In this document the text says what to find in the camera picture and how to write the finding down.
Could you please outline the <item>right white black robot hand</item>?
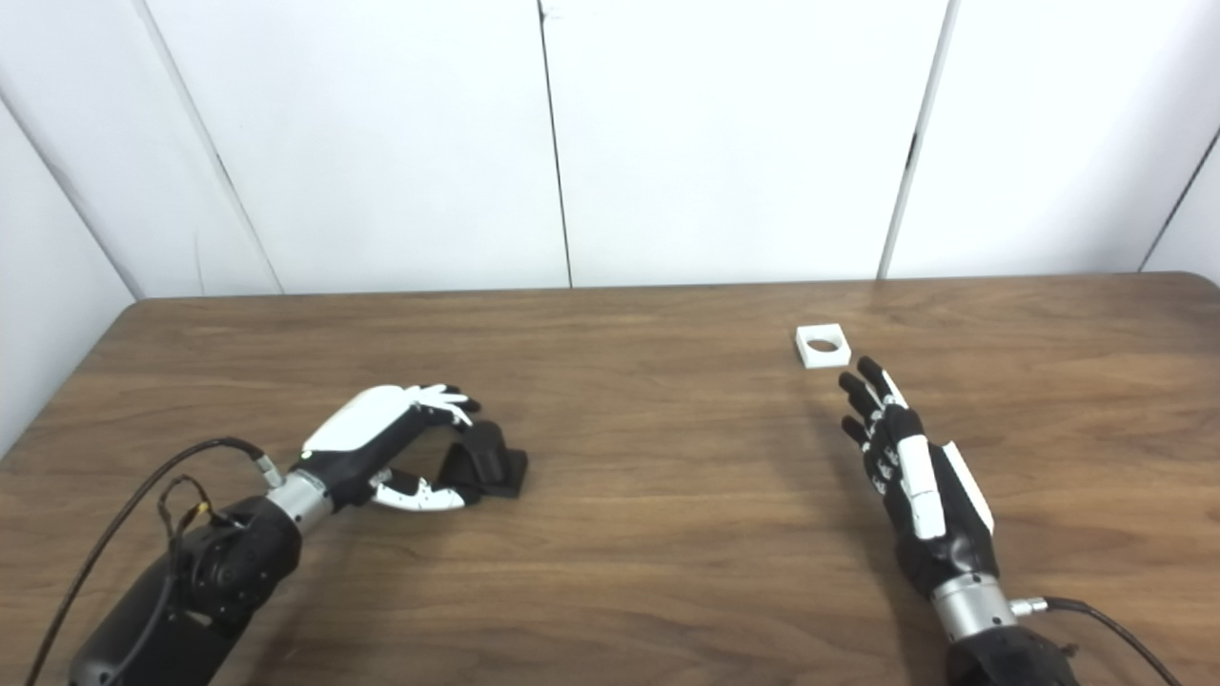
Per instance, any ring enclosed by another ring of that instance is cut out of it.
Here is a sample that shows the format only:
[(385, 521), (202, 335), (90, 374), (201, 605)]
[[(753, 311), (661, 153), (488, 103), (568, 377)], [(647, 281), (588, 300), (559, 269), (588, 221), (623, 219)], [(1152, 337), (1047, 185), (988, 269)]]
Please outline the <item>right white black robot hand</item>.
[(884, 504), (903, 577), (932, 604), (949, 641), (1016, 625), (1000, 590), (993, 513), (963, 452), (928, 439), (919, 413), (872, 356), (860, 356), (838, 385), (854, 409), (842, 428)]

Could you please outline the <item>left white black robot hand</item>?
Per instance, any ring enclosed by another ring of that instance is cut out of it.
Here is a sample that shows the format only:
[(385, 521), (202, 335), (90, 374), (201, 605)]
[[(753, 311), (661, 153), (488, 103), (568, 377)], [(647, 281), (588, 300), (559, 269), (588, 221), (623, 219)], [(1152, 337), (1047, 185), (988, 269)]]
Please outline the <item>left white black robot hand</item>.
[(479, 404), (449, 385), (382, 385), (353, 395), (314, 430), (283, 482), (266, 498), (307, 535), (326, 518), (368, 503), (394, 511), (458, 511), (482, 496), (444, 486), (390, 463), (432, 427), (462, 433)]

